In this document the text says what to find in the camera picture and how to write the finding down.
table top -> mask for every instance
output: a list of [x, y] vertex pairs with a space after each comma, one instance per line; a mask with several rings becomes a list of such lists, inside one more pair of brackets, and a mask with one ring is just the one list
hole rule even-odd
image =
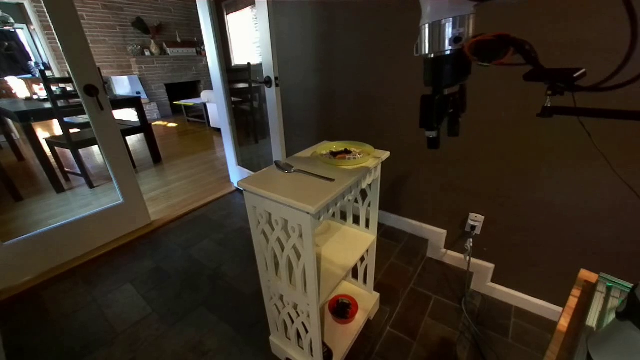
[[202, 98], [198, 97], [196, 99], [186, 99], [186, 100], [180, 100], [180, 101], [174, 101], [174, 104], [178, 104], [178, 105], [196, 105], [196, 104], [202, 104], [203, 102], [205, 102], [204, 100], [202, 100]]
[[596, 290], [596, 282], [598, 282], [598, 274], [585, 269], [580, 270], [544, 360], [573, 359], [573, 352], [580, 340], [584, 321], [589, 314], [591, 296]]
[[367, 163], [354, 167], [336, 167], [311, 157], [316, 147], [323, 143], [326, 142], [291, 156], [286, 162], [301, 170], [332, 177], [335, 179], [333, 183], [304, 174], [285, 174], [271, 165], [241, 180], [238, 185], [250, 193], [315, 214], [390, 155], [388, 151], [376, 150]]
[[[113, 104], [114, 102], [126, 101], [135, 99], [139, 96], [128, 96], [128, 95], [115, 95], [109, 97], [109, 101]], [[62, 104], [60, 108], [68, 108], [81, 106], [82, 103], [80, 101], [72, 103], [72, 104]], [[49, 101], [38, 101], [38, 100], [24, 100], [24, 99], [0, 99], [0, 108], [10, 111], [12, 113], [20, 113], [24, 111], [34, 111], [34, 110], [44, 110], [51, 109], [51, 103]]]

wooden floor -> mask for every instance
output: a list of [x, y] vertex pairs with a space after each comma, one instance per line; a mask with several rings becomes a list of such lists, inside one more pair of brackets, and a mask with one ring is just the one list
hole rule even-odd
[[[36, 132], [41, 139], [61, 134], [59, 125], [53, 121], [36, 124]], [[163, 162], [158, 165], [152, 163], [143, 135], [127, 138], [152, 220], [180, 213], [202, 199], [215, 198], [234, 189], [218, 132], [203, 123], [187, 123], [183, 117], [155, 122], [154, 132], [163, 156]], [[71, 176], [71, 183], [66, 183], [67, 191], [56, 194], [29, 145], [22, 138], [19, 143], [27, 157], [25, 162], [18, 162], [8, 146], [0, 150], [0, 161], [25, 198], [16, 203], [4, 188], [0, 188], [1, 242], [103, 208], [120, 199], [98, 147], [81, 150], [97, 187], [90, 190], [80, 177]], [[68, 151], [61, 149], [59, 152], [67, 168], [76, 168]]]

power cord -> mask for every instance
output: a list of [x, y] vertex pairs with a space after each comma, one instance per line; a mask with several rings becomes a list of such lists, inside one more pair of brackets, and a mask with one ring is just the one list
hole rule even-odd
[[484, 336], [482, 335], [480, 330], [477, 328], [477, 326], [474, 324], [474, 321], [471, 319], [471, 316], [467, 311], [467, 300], [470, 298], [470, 295], [473, 292], [473, 290], [471, 290], [470, 280], [471, 280], [471, 259], [473, 258], [473, 246], [474, 246], [473, 237], [475, 233], [476, 233], [476, 226], [472, 225], [469, 237], [467, 239], [467, 243], [465, 244], [465, 249], [467, 250], [467, 252], [465, 253], [465, 259], [467, 260], [467, 272], [465, 274], [465, 294], [461, 301], [462, 313], [466, 319], [465, 323], [468, 324], [468, 327], [471, 330], [472, 339], [469, 339], [469, 337], [465, 334], [465, 331], [461, 331], [460, 335], [464, 336], [465, 339], [467, 339], [467, 341], [473, 340], [473, 343], [476, 345], [478, 351], [480, 351], [480, 357], [483, 360], [488, 360], [487, 354], [484, 352], [483, 344], [485, 345], [486, 348], [491, 350], [491, 352], [495, 355], [495, 359], [499, 360], [500, 357], [498, 356], [498, 353], [485, 340]]
[[[573, 99], [573, 107], [577, 108], [578, 107], [578, 103], [575, 100], [575, 93], [572, 92], [571, 93], [571, 97]], [[593, 147], [600, 153], [600, 155], [602, 156], [604, 161], [606, 161], [606, 163], [608, 164], [608, 166], [611, 169], [611, 171], [613, 171], [613, 173], [616, 174], [618, 179], [620, 179], [620, 181], [622, 181], [627, 186], [627, 188], [629, 188], [629, 190], [631, 190], [631, 192], [633, 192], [636, 195], [636, 197], [640, 200], [640, 193], [638, 193], [638, 191], [636, 191], [636, 189], [634, 189], [634, 187], [631, 186], [631, 184], [629, 184], [627, 182], [627, 180], [625, 180], [625, 178], [622, 177], [622, 175], [620, 175], [620, 173], [616, 170], [616, 168], [613, 166], [611, 161], [609, 161], [607, 156], [604, 154], [604, 152], [602, 152], [602, 150], [600, 149], [598, 144], [595, 142], [595, 140], [593, 139], [593, 135], [591, 135], [591, 132], [589, 131], [589, 129], [587, 129], [587, 127], [584, 125], [584, 122], [582, 121], [582, 119], [580, 119], [579, 116], [576, 116], [576, 119], [578, 119], [578, 123], [584, 129], [584, 132], [587, 133], [587, 136], [589, 137], [589, 140], [591, 140], [591, 143], [593, 144]]]

french door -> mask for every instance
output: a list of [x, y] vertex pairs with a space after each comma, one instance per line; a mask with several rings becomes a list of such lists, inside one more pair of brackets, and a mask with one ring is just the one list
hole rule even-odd
[[[25, 196], [23, 202], [16, 203], [13, 214], [16, 221], [37, 218], [45, 211], [53, 213], [49, 209], [51, 204], [59, 210], [56, 216], [61, 220], [55, 224], [43, 220], [45, 225], [37, 231], [0, 243], [0, 289], [15, 286], [150, 222], [74, 2], [42, 2], [99, 144], [81, 154], [87, 162], [96, 160], [104, 176], [94, 189], [84, 184], [69, 189], [67, 183], [66, 192], [55, 194], [49, 187], [51, 196], [46, 199]], [[89, 97], [82, 91], [89, 84], [100, 90], [97, 97]], [[100, 166], [96, 166], [96, 171], [100, 171]], [[32, 206], [29, 201], [42, 203]], [[94, 207], [89, 207], [86, 213], [74, 213], [80, 204], [94, 204]], [[72, 216], [65, 217], [66, 211]]]
[[[272, 4], [271, 0], [256, 0], [255, 5], [227, 0], [216, 9], [220, 2], [196, 1], [229, 177], [237, 186], [274, 160], [286, 158]], [[253, 42], [259, 44], [258, 54], [246, 46]], [[247, 63], [251, 64], [251, 86], [233, 78], [242, 74]]]

shelf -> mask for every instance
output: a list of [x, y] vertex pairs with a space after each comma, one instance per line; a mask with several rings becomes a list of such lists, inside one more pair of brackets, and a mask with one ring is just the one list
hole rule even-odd
[[375, 240], [375, 236], [327, 220], [316, 230], [319, 303], [344, 279]]
[[367, 319], [375, 315], [380, 306], [380, 294], [375, 291], [367, 293], [346, 281], [340, 283], [331, 297], [338, 294], [348, 294], [354, 297], [358, 301], [358, 314], [350, 324], [340, 325], [331, 317], [328, 305], [323, 306], [323, 340], [333, 350], [333, 360], [345, 358]]

